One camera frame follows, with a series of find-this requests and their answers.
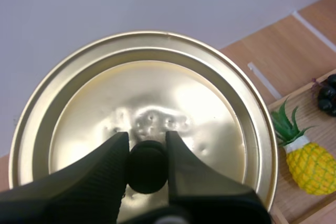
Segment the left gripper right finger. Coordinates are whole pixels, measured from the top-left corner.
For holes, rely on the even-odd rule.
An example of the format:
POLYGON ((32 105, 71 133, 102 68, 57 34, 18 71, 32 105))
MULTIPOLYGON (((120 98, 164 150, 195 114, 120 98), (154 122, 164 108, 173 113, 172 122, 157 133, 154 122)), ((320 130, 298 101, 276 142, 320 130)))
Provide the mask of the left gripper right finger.
POLYGON ((165 144, 143 141, 127 159, 128 185, 137 193, 168 187, 168 205, 126 220, 126 223, 270 223, 255 191, 213 170, 168 131, 165 144))

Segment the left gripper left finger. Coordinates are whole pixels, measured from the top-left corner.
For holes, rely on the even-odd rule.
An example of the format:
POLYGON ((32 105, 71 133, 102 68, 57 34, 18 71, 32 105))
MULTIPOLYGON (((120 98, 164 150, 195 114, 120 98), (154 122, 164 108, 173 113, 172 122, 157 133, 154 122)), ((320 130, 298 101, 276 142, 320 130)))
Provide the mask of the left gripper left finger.
POLYGON ((1 193, 1 223, 116 223, 129 136, 119 132, 75 163, 1 193))

